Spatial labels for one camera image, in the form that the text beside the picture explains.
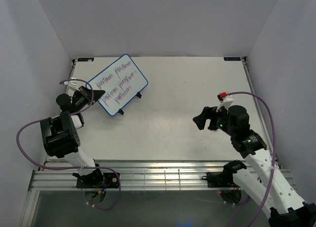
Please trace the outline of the blue framed whiteboard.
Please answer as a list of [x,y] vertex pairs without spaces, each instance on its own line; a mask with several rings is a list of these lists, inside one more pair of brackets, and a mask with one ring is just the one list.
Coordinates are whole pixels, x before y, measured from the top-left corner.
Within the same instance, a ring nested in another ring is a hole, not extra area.
[[148,80],[128,54],[123,54],[88,81],[94,90],[104,90],[98,103],[115,116],[146,86]]

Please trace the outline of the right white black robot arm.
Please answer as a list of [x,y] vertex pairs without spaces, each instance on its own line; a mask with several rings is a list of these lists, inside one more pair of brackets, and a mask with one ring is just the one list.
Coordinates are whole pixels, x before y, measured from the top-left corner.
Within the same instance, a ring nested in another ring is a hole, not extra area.
[[234,149],[257,175],[252,177],[241,161],[231,161],[221,174],[225,184],[240,186],[259,205],[272,227],[312,227],[315,224],[316,205],[307,203],[280,169],[272,165],[272,156],[260,135],[251,130],[244,107],[205,107],[193,118],[199,130],[205,128],[207,120],[209,130],[220,129],[230,136]]

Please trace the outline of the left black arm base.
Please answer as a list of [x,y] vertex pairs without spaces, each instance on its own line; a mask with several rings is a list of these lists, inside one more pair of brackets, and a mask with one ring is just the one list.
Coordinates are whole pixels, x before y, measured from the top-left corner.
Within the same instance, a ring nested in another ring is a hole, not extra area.
[[99,176],[96,179],[84,178],[78,173],[73,173],[72,176],[77,178],[76,188],[79,189],[102,189],[105,187],[116,189],[119,187],[119,179],[114,173],[103,173],[103,178]]

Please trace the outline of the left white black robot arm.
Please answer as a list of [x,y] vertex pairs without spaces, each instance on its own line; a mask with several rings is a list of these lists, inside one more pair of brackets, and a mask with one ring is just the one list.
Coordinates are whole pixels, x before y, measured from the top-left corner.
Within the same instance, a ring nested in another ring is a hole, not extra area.
[[77,130],[84,126],[81,109],[94,104],[105,94],[104,90],[91,90],[81,86],[73,96],[66,93],[56,98],[61,113],[40,122],[43,146],[50,157],[65,158],[78,172],[74,173],[85,185],[100,187],[105,181],[95,160],[80,148]]

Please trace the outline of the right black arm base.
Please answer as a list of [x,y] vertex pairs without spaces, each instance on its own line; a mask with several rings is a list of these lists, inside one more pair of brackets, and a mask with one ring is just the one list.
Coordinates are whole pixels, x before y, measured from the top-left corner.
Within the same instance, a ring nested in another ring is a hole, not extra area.
[[207,182],[208,188],[235,188],[233,176],[226,172],[207,172],[201,177],[202,181]]

